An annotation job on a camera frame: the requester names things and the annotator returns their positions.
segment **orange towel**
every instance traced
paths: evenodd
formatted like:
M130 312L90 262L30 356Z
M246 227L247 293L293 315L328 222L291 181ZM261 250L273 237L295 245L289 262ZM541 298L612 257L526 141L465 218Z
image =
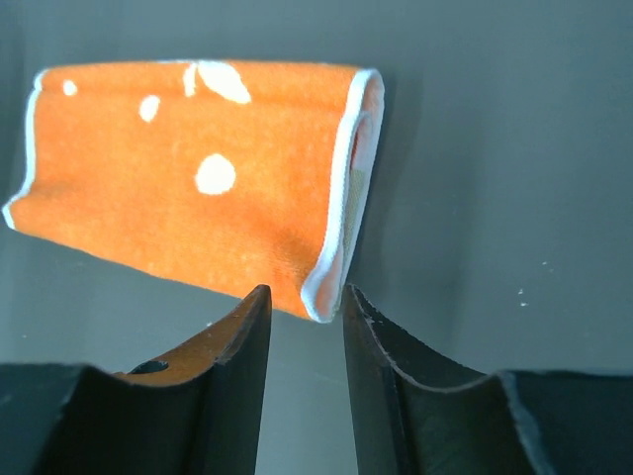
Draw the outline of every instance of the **orange towel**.
M53 68L26 114L22 233L331 321L383 116L378 71L177 60Z

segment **white circle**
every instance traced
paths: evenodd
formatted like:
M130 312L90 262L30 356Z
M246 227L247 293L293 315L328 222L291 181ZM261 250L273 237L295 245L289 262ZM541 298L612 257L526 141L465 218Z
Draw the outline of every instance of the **white circle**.
M140 106L138 107L138 114L140 117L146 121L151 122L151 120L158 112L158 106L160 105L160 98L158 96L149 95L145 97L142 101L140 101Z
M237 104L250 102L250 93L239 72L230 64L222 61L198 61L198 74L205 85L225 99Z
M74 96L77 93L77 85L70 79L63 81L63 93L66 96Z
M198 191L205 195L222 195L235 183L235 167L219 153L206 157L196 173Z

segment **black plastic part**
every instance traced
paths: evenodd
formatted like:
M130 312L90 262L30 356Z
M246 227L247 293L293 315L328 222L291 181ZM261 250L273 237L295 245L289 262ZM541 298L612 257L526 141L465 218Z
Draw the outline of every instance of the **black plastic part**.
M161 368L168 377L155 361L127 379L89 365L0 365L0 474L254 473L270 317L259 286L203 332L221 334L215 362L175 384L135 381Z
M633 377L484 375L343 297L359 475L633 473Z

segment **gray background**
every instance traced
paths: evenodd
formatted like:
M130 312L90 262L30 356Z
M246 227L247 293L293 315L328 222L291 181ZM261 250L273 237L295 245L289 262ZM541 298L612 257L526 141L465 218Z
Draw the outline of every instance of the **gray background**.
M376 66L386 122L350 280L480 370L631 367L633 2L0 8L3 201L22 177L24 103L42 67L172 57ZM234 299L2 227L0 303L0 360L128 370ZM258 474L355 473L341 319L275 315L264 405Z

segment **gray wall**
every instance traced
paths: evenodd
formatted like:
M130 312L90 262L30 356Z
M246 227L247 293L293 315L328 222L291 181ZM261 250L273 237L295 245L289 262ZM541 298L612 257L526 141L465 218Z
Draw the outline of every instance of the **gray wall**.
M477 369L631 367L633 3L0 0L0 41L2 199L42 67L378 67L388 108L350 280ZM126 370L234 300L3 227L0 303L0 359ZM340 319L273 327L258 473L355 473Z

